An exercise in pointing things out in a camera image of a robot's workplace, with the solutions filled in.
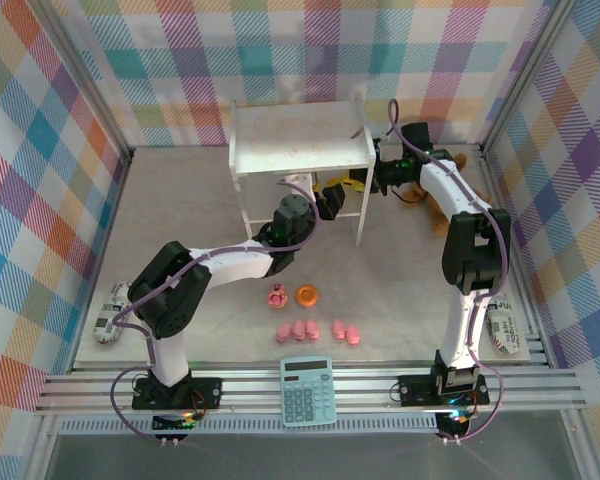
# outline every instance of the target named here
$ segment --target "pink figurine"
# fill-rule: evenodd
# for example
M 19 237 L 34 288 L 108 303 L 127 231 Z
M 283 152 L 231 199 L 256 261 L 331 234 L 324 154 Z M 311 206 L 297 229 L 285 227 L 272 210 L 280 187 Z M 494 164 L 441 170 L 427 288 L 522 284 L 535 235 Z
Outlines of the pink figurine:
M 293 338 L 295 338 L 298 342 L 304 340 L 306 335 L 306 330 L 304 328 L 304 322 L 302 320 L 296 321 L 293 324 Z
M 333 321 L 333 327 L 331 327 L 331 332 L 336 340 L 343 340 L 347 333 L 347 326 L 344 324 L 342 320 L 336 318 Z
M 269 296 L 267 297 L 267 303 L 271 308 L 282 308 L 287 304 L 289 297 L 284 288 L 284 285 L 276 283 L 271 290 L 269 290 Z
M 357 345 L 360 343 L 360 330 L 355 325 L 347 327 L 347 343 L 349 345 Z
M 318 327 L 318 323 L 313 320 L 307 320 L 307 337 L 309 340 L 317 340 L 320 337 L 320 328 Z
M 289 340 L 289 337 L 291 336 L 291 328 L 292 327 L 290 323 L 285 323 L 284 325 L 278 327 L 278 330 L 276 331 L 276 341 L 278 343 L 284 343 Z

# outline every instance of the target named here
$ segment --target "checkered fabric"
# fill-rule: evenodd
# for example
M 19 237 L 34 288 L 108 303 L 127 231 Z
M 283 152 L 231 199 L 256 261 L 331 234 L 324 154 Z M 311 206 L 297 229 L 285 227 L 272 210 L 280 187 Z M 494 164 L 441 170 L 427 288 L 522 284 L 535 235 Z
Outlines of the checkered fabric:
M 226 144 L 230 100 L 356 92 L 374 134 L 395 97 L 435 141 L 480 141 L 553 1 L 54 0 L 139 146 Z
M 0 0 L 0 479 L 67 361 L 122 173 L 25 0 Z
M 600 440 L 600 0 L 577 4 L 495 152 L 551 346 Z

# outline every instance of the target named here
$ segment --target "white robotic arm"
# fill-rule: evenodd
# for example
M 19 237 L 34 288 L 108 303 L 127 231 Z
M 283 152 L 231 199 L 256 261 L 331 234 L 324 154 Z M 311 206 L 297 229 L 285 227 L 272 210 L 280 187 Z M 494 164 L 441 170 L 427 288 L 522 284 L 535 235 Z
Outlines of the white robotic arm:
M 207 268 L 211 275 L 206 290 L 244 278 L 264 278 L 267 276 L 273 263 L 273 257 L 268 253 L 247 251 L 248 248 L 262 247 L 261 243 L 255 240 L 247 240 L 234 246 L 245 247 L 245 251 L 225 253 L 199 263 L 202 267 Z M 211 250 L 192 248 L 189 251 L 191 258 L 198 258 Z M 146 323 L 143 322 L 143 326 L 151 331 Z M 174 336 L 160 339 L 157 339 L 152 332 L 151 343 L 155 355 L 155 366 L 152 368 L 152 372 L 162 385 L 172 387 L 189 374 L 184 330 Z
M 464 179 L 459 176 L 458 168 L 455 162 L 450 160 L 441 160 L 451 172 L 457 174 L 464 182 Z M 449 174 L 444 172 L 438 166 L 428 163 L 422 167 L 420 173 L 420 184 L 422 188 L 435 198 L 442 212 L 451 221 L 454 215 L 460 213 L 468 213 L 471 215 L 479 215 L 480 210 L 466 198 L 460 187 L 454 182 Z M 471 191 L 471 187 L 464 182 L 465 187 Z M 476 197 L 476 201 L 485 209 L 490 209 L 491 206 Z M 484 316 L 487 309 L 488 299 L 482 300 L 476 305 L 476 298 L 484 295 L 487 290 L 474 290 L 468 295 L 463 294 L 460 290 L 454 288 L 451 296 L 451 305 L 449 308 L 449 319 L 447 322 L 447 331 L 440 348 L 440 356 L 448 367 L 456 369 L 471 368 L 475 362 L 469 353 L 468 344 L 473 345 L 472 349 L 476 357 L 478 354 L 478 345 L 480 343 L 480 334 L 484 323 Z M 473 338 L 468 342 L 469 335 L 469 320 L 472 310 L 478 308 L 476 320 L 473 328 Z

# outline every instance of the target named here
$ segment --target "orange cup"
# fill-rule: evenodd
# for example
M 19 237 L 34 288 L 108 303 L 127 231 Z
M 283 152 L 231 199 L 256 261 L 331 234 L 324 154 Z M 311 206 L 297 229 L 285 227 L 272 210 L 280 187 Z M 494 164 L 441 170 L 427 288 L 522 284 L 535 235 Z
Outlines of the orange cup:
M 313 285 L 302 285 L 296 290 L 296 302 L 303 307 L 313 307 L 318 303 L 318 289 Z

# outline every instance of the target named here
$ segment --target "white metal shelf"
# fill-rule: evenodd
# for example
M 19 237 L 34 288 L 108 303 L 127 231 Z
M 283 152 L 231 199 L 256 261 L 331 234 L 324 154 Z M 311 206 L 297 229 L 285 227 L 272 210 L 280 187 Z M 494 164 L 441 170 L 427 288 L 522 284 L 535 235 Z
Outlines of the white metal shelf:
M 288 189 L 276 185 L 294 173 L 367 170 L 362 195 L 348 192 L 340 217 L 354 217 L 362 238 L 375 149 L 360 97 L 355 101 L 231 108 L 229 169 L 247 236 L 251 225 L 271 220 Z

